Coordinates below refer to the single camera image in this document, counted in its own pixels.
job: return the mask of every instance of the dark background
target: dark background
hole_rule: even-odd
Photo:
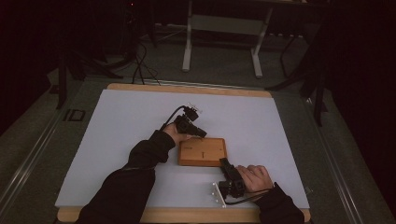
[[[1,128],[4,132],[50,88],[46,74],[58,64],[58,36],[67,36],[91,57],[106,50],[122,53],[124,32],[122,1],[3,1],[0,6]],[[214,13],[219,7],[200,3],[198,10]],[[317,36],[332,96],[390,210],[396,216],[396,75],[392,47],[396,24],[393,1],[335,1],[335,11]],[[156,22],[186,23],[187,1],[153,2]],[[299,33],[293,16],[301,8],[277,8],[269,31]],[[256,7],[222,13],[260,17]],[[105,29],[113,29],[106,35]]]

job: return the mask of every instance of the black sleeve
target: black sleeve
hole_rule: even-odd
[[[139,142],[128,163],[104,181],[92,200],[79,213],[77,224],[139,223],[155,182],[154,168],[166,162],[175,146],[164,132],[155,131],[149,140]]]
[[[300,224],[304,214],[297,208],[290,196],[275,183],[273,189],[255,202],[260,207],[262,224]]]

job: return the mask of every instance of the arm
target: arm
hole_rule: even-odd
[[[170,124],[163,132],[155,131],[149,140],[139,142],[127,164],[109,175],[82,208],[76,223],[139,223],[155,182],[155,166],[166,162],[168,151],[188,138]]]
[[[290,196],[286,195],[280,186],[273,184],[271,177],[263,166],[249,165],[247,168],[236,168],[244,179],[250,196],[260,194],[258,190],[269,189],[268,193],[254,201],[260,208],[262,224],[297,224],[304,223],[304,214],[298,209]]]

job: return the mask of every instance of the hand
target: hand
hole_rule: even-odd
[[[181,141],[186,141],[189,140],[191,138],[191,135],[186,134],[186,133],[178,133],[177,132],[177,128],[176,128],[176,124],[175,123],[171,123],[168,124],[163,131],[167,134],[169,134],[169,136],[172,137],[172,139],[175,141],[175,144],[178,146],[180,144]]]
[[[247,168],[245,166],[237,166],[236,170],[238,170],[239,174],[242,176],[245,182],[245,186],[247,188],[248,196],[255,196],[265,191],[256,192],[264,189],[272,189],[274,187],[274,183],[271,180],[271,177],[268,174],[267,169],[264,166],[258,165],[249,165]]]

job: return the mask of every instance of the person's right arm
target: person's right arm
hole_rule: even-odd
[[[271,177],[264,166],[249,165],[236,167],[242,176],[249,196],[268,192],[254,201],[260,207],[260,221],[262,224],[301,224],[304,223],[304,214],[297,208],[290,196],[286,195],[280,186],[273,184]]]

